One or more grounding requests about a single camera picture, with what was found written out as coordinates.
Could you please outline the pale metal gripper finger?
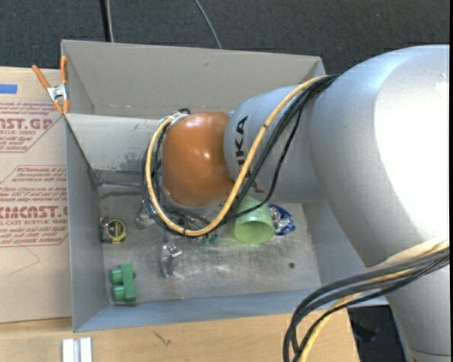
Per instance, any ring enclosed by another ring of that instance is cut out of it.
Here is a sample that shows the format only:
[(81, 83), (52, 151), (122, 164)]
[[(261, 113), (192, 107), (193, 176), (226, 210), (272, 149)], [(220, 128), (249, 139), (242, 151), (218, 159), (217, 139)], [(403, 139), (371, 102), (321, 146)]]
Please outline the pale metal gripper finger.
[(140, 203), (139, 209), (135, 214), (134, 223), (139, 230), (144, 230), (156, 224), (156, 221), (150, 216), (149, 209), (143, 201)]
[(164, 278), (169, 278), (174, 274), (182, 254), (182, 250), (175, 243), (162, 245), (159, 264)]

